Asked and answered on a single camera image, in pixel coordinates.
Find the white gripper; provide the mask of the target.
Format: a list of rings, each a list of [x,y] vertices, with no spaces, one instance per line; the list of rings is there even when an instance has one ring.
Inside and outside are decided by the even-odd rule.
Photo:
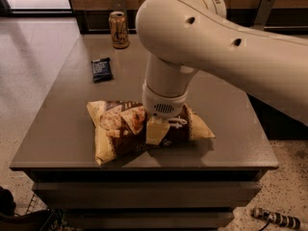
[[[169,125],[182,128],[188,122],[180,117],[188,93],[165,97],[155,93],[147,84],[142,86],[142,104],[149,116],[146,123],[146,143],[158,145],[169,130]]]

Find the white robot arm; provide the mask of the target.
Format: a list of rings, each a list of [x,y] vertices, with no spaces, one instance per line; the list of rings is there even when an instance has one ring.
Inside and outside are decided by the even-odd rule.
[[[149,53],[142,87],[149,114],[177,116],[202,70],[248,93],[271,139],[306,139],[306,40],[235,24],[223,0],[145,0],[136,29]]]

